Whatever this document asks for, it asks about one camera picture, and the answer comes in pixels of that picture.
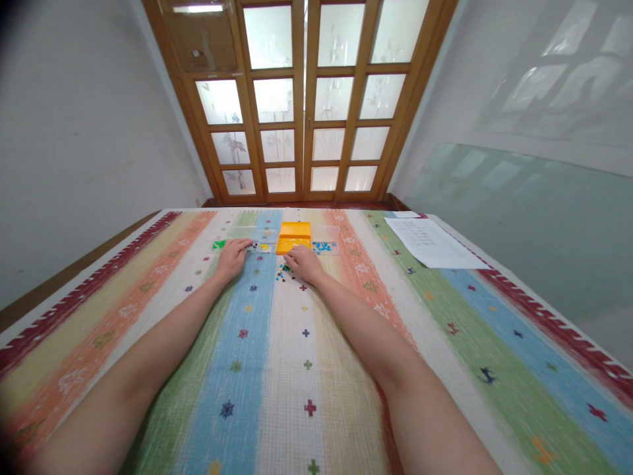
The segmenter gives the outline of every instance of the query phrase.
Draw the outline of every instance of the colorful blanket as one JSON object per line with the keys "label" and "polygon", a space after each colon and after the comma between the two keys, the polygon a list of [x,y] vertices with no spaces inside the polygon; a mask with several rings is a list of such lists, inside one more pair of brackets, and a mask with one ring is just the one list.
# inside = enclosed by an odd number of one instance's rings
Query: colorful blanket
{"label": "colorful blanket", "polygon": [[[24,457],[40,447],[122,354],[213,274],[214,242],[300,220],[339,227],[338,255],[319,257],[326,271],[417,348],[504,473],[633,473],[631,374],[442,222],[496,269],[426,269],[386,225],[390,215],[159,213],[0,335],[14,444]],[[123,472],[402,471],[380,389],[319,295],[282,265],[275,254],[247,255],[156,398]]]}

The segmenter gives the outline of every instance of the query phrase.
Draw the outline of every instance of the red border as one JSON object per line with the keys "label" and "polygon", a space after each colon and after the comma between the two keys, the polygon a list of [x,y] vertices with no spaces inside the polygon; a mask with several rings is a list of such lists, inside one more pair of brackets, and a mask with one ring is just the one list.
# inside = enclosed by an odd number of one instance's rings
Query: red border
{"label": "red border", "polygon": [[29,327],[0,348],[0,379],[37,345],[61,325],[84,301],[97,292],[119,269],[147,246],[162,230],[166,229],[181,212],[170,211],[145,230],[121,252],[79,284],[50,310],[38,317]]}
{"label": "red border", "polygon": [[[426,214],[420,214],[420,217],[428,218]],[[480,276],[509,299],[532,323],[536,324],[581,366],[598,378],[626,407],[633,410],[633,375],[626,368],[613,361],[566,321],[544,308],[541,303],[527,295],[501,272],[481,257],[479,258],[490,266],[489,270],[477,269]]]}

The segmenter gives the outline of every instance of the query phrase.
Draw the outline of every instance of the yellow container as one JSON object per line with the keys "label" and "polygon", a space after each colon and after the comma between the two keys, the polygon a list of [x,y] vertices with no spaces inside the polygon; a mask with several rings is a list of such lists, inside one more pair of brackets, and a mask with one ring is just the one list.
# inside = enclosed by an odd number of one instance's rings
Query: yellow container
{"label": "yellow container", "polygon": [[303,244],[312,249],[312,235],[308,222],[282,222],[277,242],[277,255],[284,255],[295,246]]}

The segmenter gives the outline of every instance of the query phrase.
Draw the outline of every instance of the clear plastic compartment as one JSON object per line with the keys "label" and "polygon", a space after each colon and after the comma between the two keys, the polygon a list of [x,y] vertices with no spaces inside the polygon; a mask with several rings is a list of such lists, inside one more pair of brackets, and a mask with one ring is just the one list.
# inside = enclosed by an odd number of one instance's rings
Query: clear plastic compartment
{"label": "clear plastic compartment", "polygon": [[312,226],[312,250],[317,255],[337,255],[338,233],[338,226]]}
{"label": "clear plastic compartment", "polygon": [[277,230],[257,230],[258,251],[264,254],[275,254],[277,239]]}
{"label": "clear plastic compartment", "polygon": [[226,227],[215,227],[212,232],[212,242],[211,247],[207,251],[207,253],[219,253],[222,252],[226,241],[229,239],[243,239],[250,238],[253,239],[253,243],[250,244],[246,248],[246,252],[255,252],[259,244],[257,243],[255,236],[255,227],[254,226],[226,226]]}

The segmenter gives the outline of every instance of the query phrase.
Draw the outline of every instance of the person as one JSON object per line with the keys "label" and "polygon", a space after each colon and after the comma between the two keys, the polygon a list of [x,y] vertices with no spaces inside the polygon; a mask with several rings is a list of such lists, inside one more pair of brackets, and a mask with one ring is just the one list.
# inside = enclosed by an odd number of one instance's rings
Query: person
{"label": "person", "polygon": [[[27,473],[120,469],[154,397],[187,355],[217,297],[241,272],[251,242],[226,243],[214,275],[121,356],[31,457]],[[500,473],[440,379],[385,318],[326,274],[307,247],[294,247],[284,259],[318,290],[382,388],[407,474]]]}

